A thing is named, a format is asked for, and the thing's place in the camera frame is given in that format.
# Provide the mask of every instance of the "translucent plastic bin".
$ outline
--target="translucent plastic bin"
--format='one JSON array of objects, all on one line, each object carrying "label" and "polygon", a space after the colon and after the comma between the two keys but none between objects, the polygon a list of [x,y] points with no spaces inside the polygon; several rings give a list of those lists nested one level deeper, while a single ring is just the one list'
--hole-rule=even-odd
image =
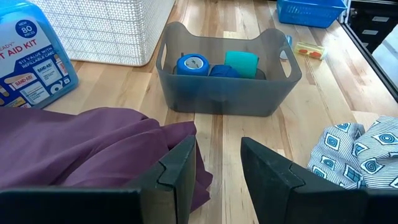
[{"label": "translucent plastic bin", "polygon": [[[182,54],[201,54],[216,65],[224,64],[229,50],[259,57],[256,79],[175,75]],[[291,66],[287,76],[279,58],[283,50]],[[179,22],[166,26],[156,67],[167,105],[187,113],[269,116],[302,76],[285,35],[277,29],[253,40],[222,39],[194,36]]]}]

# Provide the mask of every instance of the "black plastic part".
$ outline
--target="black plastic part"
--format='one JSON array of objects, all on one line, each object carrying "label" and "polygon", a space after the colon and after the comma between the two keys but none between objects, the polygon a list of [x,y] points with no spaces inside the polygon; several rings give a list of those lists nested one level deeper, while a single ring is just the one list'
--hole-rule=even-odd
[{"label": "black plastic part", "polygon": [[189,136],[120,189],[47,187],[0,192],[0,223],[186,224],[195,186],[196,139]]},{"label": "black plastic part", "polygon": [[259,224],[395,220],[397,190],[346,190],[250,138],[242,138],[241,158]]}]

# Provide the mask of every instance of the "wooden tabletop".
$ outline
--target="wooden tabletop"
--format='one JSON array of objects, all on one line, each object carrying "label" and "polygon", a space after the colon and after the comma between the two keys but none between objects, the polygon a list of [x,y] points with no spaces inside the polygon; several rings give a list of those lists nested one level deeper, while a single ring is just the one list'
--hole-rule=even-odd
[{"label": "wooden tabletop", "polygon": [[257,223],[244,181],[239,146],[251,137],[306,166],[323,129],[379,115],[398,115],[398,104],[339,23],[328,29],[281,24],[276,3],[252,0],[177,0],[169,21],[195,35],[253,39],[277,28],[298,41],[324,46],[326,60],[296,55],[302,79],[270,117],[176,113],[165,104],[154,57],[133,68],[73,62],[80,86],[47,110],[78,114],[101,106],[138,110],[161,124],[195,121],[206,168],[214,174],[211,200],[191,214],[190,223]]}]

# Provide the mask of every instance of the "first aid kit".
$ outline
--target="first aid kit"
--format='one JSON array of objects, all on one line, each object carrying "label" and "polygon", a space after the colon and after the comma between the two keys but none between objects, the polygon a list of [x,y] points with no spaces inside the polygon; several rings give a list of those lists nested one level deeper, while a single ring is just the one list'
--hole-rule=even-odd
[{"label": "first aid kit", "polygon": [[43,12],[0,0],[0,106],[43,108],[73,90],[78,77]]}]

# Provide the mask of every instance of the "blue self-adhesive bandage roll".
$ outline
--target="blue self-adhesive bandage roll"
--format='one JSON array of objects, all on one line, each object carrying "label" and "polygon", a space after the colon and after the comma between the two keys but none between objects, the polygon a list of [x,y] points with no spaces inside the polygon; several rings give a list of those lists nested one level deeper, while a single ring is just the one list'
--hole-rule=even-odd
[{"label": "blue self-adhesive bandage roll", "polygon": [[209,74],[211,77],[239,78],[239,73],[229,65],[215,65]]},{"label": "blue self-adhesive bandage roll", "polygon": [[187,54],[177,60],[177,75],[207,76],[209,69],[209,61],[200,54]]}]

